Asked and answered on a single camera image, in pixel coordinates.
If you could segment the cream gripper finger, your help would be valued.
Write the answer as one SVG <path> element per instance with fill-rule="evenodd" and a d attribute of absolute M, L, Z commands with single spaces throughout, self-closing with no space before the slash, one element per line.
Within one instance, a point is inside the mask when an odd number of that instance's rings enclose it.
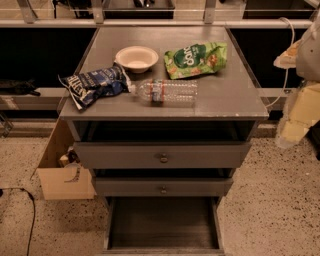
<path fill-rule="evenodd" d="M 276 57 L 273 65 L 281 69 L 295 68 L 300 44 L 301 40 L 297 40 L 291 44 L 283 53 Z"/>
<path fill-rule="evenodd" d="M 320 84 L 307 83 L 286 100 L 275 143 L 282 149 L 297 145 L 320 121 Z"/>

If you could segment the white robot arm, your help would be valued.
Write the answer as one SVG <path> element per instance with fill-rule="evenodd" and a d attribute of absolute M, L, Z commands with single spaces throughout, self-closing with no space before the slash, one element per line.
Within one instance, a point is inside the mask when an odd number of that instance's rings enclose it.
<path fill-rule="evenodd" d="M 303 86 L 287 98 L 277 128 L 276 145 L 287 149 L 297 145 L 320 121 L 320 15 L 273 65 L 282 69 L 295 68 L 303 79 Z"/>

